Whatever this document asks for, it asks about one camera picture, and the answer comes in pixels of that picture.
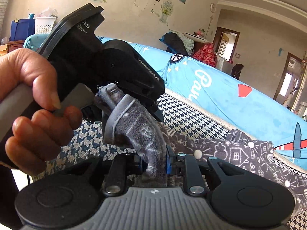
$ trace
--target white laundry basket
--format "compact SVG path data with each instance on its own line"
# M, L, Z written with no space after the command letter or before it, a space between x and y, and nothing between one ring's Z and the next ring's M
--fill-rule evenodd
M49 34L53 29L55 17L37 17L35 18L35 34Z

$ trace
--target pillow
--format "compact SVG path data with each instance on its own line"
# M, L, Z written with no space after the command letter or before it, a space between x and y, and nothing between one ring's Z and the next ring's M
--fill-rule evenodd
M162 36L160 41L167 45L172 53L180 53L182 55L188 56L185 46L177 34L172 32L166 33Z
M175 33L176 35L179 36L179 38L182 40L183 45L185 46L185 49L188 52L188 55L191 55L193 48L194 48L194 41L189 39L188 37L184 36L183 33L177 32L174 30L169 30L172 33Z

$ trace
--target gray textured base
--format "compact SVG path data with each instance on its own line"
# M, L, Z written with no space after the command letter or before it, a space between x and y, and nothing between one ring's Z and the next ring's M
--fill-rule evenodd
M24 226L23 230L33 229ZM206 200L181 188L129 188L123 196L107 198L98 212L70 228L106 230L239 230L218 218ZM274 230L286 230L285 226Z

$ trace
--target chair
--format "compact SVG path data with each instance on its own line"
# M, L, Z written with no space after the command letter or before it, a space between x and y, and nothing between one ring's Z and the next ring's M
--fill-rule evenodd
M243 67L244 66L242 64L235 64L231 70L231 77L239 80Z

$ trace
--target finger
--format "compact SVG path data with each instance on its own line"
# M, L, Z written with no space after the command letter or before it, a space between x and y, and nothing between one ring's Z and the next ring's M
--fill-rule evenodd
M21 82L33 87L33 97L42 108L52 111L61 107L56 70L45 58L27 48L0 58L0 102Z
M39 110L32 116L32 124L41 128L58 146L67 145L74 136L69 120L56 117L47 110Z
M11 161L28 175L37 175L46 169L46 163L21 146L15 137L7 140L5 151Z
M43 161L56 158L60 152L60 146L26 117L18 117L14 121L13 134L21 146Z
M75 106L69 106L64 110L64 117L69 121L70 127L76 130L82 124L82 112Z

